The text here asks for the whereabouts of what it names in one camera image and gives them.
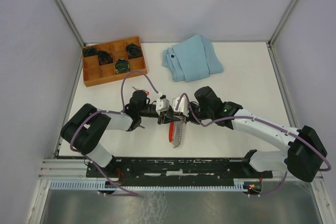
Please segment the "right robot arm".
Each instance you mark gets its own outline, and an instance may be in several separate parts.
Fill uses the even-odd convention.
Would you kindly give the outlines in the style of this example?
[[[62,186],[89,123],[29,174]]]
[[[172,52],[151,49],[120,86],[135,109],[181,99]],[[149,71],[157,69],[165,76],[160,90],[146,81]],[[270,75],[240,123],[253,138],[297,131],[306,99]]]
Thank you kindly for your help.
[[[247,133],[277,148],[269,152],[250,150],[241,164],[241,172],[246,177],[277,171],[311,182],[324,170],[322,164],[330,171],[327,150],[315,129],[306,125],[298,129],[260,118],[237,103],[223,102],[209,86],[198,89],[194,96],[196,101],[188,102],[189,121],[202,125],[207,120],[207,125]]]

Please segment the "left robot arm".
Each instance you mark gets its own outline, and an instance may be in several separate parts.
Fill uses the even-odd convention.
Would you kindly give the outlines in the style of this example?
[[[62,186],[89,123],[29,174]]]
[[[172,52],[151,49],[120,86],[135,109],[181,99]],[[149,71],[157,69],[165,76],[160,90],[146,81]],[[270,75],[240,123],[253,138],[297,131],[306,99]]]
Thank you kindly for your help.
[[[123,112],[98,110],[86,103],[62,127],[60,136],[71,145],[71,149],[98,165],[98,171],[105,177],[112,176],[116,164],[101,144],[106,130],[131,132],[141,126],[142,118],[156,118],[158,124],[167,124],[179,119],[164,95],[153,103],[143,90],[135,90]]]

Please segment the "red handled metal keyring holder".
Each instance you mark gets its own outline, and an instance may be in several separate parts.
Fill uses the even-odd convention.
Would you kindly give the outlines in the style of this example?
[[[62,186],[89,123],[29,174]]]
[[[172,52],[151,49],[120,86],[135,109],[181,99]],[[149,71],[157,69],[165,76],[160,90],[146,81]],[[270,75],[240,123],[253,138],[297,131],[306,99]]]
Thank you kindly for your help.
[[[170,123],[169,142],[173,145],[174,148],[179,147],[181,144],[184,124],[184,119]]]

